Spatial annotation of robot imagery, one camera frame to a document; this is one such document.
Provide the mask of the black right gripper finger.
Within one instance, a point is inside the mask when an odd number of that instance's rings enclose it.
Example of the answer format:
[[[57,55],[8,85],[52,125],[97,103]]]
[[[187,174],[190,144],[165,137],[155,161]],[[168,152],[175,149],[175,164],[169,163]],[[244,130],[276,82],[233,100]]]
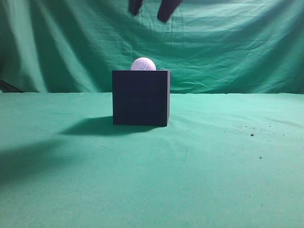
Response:
[[[129,0],[128,10],[133,16],[136,16],[138,15],[142,5],[143,5],[143,0]]]

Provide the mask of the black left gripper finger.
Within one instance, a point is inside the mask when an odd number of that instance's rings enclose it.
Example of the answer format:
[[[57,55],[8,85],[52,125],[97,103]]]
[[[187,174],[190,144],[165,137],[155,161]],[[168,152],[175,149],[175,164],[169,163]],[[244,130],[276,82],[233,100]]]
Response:
[[[183,0],[162,0],[157,19],[163,23],[167,23],[177,7],[183,2]]]

